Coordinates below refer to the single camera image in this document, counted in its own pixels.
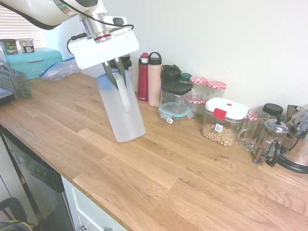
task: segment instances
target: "red water bottle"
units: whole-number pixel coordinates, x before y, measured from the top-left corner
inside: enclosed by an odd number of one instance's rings
[[[139,59],[138,99],[148,101],[148,61],[149,54],[143,53]]]

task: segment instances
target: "pink water bottle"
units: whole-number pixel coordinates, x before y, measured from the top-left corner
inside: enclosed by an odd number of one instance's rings
[[[152,54],[157,54],[158,58],[152,58]],[[149,56],[148,62],[148,92],[149,92],[149,105],[157,107],[160,105],[160,73],[162,71],[162,57],[158,52],[152,52]]]
[[[138,100],[148,101],[148,61],[149,54],[143,53],[139,59]]]

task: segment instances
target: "drawer handle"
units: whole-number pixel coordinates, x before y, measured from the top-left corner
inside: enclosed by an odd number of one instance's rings
[[[44,61],[44,59],[29,60],[28,63],[35,63],[35,62],[40,62],[40,61]]]
[[[76,231],[84,231],[84,230],[87,230],[87,228],[84,225],[82,225],[82,227],[80,229],[77,229]]]

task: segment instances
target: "butcher block counter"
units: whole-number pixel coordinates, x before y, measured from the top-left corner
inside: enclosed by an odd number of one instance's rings
[[[307,175],[254,164],[145,102],[145,135],[118,143],[95,78],[29,82],[32,97],[0,107],[0,124],[127,230],[308,230]]]

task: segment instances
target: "glass mug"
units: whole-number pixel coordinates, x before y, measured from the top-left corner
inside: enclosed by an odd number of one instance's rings
[[[262,110],[251,109],[247,113],[246,125],[241,129],[238,137],[244,132],[242,138],[238,142],[239,146],[246,151],[253,151],[254,145],[264,127],[264,122],[270,118],[270,115]]]

